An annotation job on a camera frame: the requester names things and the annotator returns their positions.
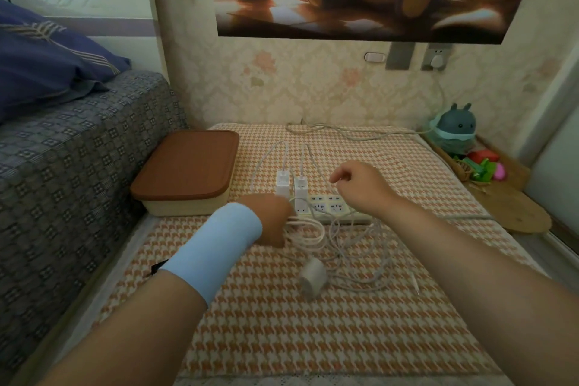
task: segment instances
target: person's left hand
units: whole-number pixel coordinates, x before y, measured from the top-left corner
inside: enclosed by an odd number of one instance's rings
[[[249,207],[261,221],[262,234],[255,244],[283,248],[284,226],[288,218],[295,215],[288,199],[275,194],[248,194],[240,197],[237,203]]]

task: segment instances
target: person's left arm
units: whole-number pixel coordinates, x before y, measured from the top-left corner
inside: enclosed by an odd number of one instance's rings
[[[283,247],[290,203],[242,197],[216,211],[111,317],[39,386],[172,385],[193,333],[231,267],[254,242]]]

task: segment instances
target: power strip socket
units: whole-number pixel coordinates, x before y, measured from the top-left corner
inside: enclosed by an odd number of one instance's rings
[[[337,218],[341,224],[351,224],[352,221],[354,224],[372,223],[372,216],[361,212],[352,212],[353,209],[339,195],[310,195],[308,200],[310,205],[314,207],[315,216],[312,215],[310,208],[307,207],[305,209],[296,209],[296,214],[299,218],[315,218],[322,224],[330,224],[333,217]]]

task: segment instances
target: blue sleeve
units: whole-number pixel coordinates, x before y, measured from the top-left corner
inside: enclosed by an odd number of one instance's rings
[[[261,232],[261,221],[249,207],[229,203],[215,211],[162,269],[192,286],[209,305]]]

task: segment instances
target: houndstooth tablecloth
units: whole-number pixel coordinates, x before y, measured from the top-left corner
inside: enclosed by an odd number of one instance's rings
[[[359,159],[379,168],[395,191],[436,214],[486,214],[415,135],[354,142],[331,130],[295,136],[280,125],[221,124],[214,128],[233,130],[241,137],[231,200],[249,192],[256,164],[275,142],[285,140],[293,171],[299,170],[301,143],[312,148],[323,178],[306,160],[311,194],[327,193],[325,179],[331,171],[346,160]],[[255,178],[256,192],[273,192],[282,158],[280,147],[264,161]],[[95,326],[141,285],[151,265],[169,258],[205,220],[162,219],[128,266]],[[452,223],[536,267],[496,222]],[[419,283],[419,296],[407,265]],[[353,293],[329,287],[317,301],[307,303],[299,293],[299,270],[298,263],[277,251],[257,246],[248,251],[199,324],[178,384],[206,384],[204,378],[210,378],[212,385],[260,386],[510,384],[407,249],[394,256],[390,284],[381,292]]]

